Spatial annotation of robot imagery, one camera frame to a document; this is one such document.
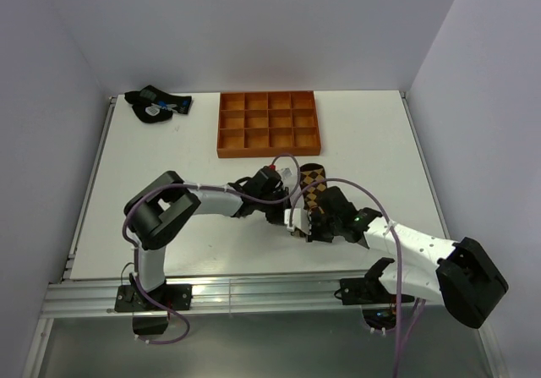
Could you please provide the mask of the brown yellow argyle sock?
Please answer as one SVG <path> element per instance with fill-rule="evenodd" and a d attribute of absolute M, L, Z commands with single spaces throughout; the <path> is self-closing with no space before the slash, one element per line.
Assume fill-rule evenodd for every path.
<path fill-rule="evenodd" d="M 300 167 L 299 191 L 296 208 L 304 208 L 308 213 L 323 214 L 324 210 L 317 202 L 318 197 L 327 189 L 325 168 L 319 163 L 306 163 Z"/>

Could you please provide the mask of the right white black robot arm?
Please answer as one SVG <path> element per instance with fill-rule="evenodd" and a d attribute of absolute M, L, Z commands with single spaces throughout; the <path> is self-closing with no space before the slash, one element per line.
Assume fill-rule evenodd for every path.
<path fill-rule="evenodd" d="M 340 281 L 338 297 L 345 305 L 425 299 L 478 329 L 508 292 L 508 282 L 473 238 L 437 238 L 388 221 L 381 211 L 356 208 L 336 186 L 311 187 L 303 197 L 310 240 L 342 237 L 380 256 L 362 277 Z"/>

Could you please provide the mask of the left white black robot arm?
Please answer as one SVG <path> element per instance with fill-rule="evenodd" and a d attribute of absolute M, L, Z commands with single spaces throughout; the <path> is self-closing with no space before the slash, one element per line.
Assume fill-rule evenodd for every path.
<path fill-rule="evenodd" d="M 134 300 L 146 310 L 167 303 L 166 247 L 192 217 L 244 218 L 260 211 L 278 225 L 291 207 L 290 198 L 291 189 L 272 165 L 223 185 L 187 184 L 174 171 L 163 173 L 123 210 L 122 235 L 134 249 Z"/>

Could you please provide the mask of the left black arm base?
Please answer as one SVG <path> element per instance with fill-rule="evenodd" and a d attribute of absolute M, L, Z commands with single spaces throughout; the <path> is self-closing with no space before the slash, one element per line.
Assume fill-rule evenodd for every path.
<path fill-rule="evenodd" d="M 117 290 L 114 311 L 117 313 L 140 313 L 162 310 L 189 310 L 192 299 L 191 284 L 164 283 L 144 296 L 134 285 L 122 285 Z"/>

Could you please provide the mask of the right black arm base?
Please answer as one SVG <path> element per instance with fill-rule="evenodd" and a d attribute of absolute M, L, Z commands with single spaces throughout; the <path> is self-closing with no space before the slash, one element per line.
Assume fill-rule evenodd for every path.
<path fill-rule="evenodd" d="M 396 295 L 383 285 L 366 277 L 342 278 L 333 296 L 343 305 L 396 304 Z"/>

